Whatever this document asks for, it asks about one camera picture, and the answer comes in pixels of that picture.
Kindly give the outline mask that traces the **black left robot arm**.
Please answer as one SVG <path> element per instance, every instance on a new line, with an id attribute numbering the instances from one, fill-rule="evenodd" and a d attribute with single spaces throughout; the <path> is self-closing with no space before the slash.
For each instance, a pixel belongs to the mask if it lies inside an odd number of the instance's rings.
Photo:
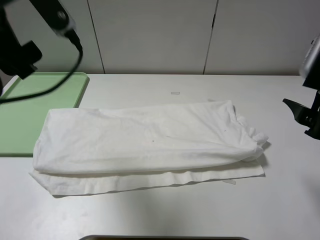
<path id="1" fill-rule="evenodd" d="M 42 52 L 33 41 L 19 43 L 5 11 L 8 3 L 0 2 L 0 69 L 6 75 L 25 79 L 37 70 L 34 64 L 42 58 Z"/>

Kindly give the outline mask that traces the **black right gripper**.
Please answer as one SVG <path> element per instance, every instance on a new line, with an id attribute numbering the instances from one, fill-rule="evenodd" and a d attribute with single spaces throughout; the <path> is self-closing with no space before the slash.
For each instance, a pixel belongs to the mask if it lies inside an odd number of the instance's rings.
<path id="1" fill-rule="evenodd" d="M 291 110 L 294 120 L 300 125 L 306 126 L 309 129 L 304 133 L 309 137 L 320 139 L 320 91 L 315 94 L 311 108 L 308 108 L 300 103 L 284 98 L 282 100 Z"/>

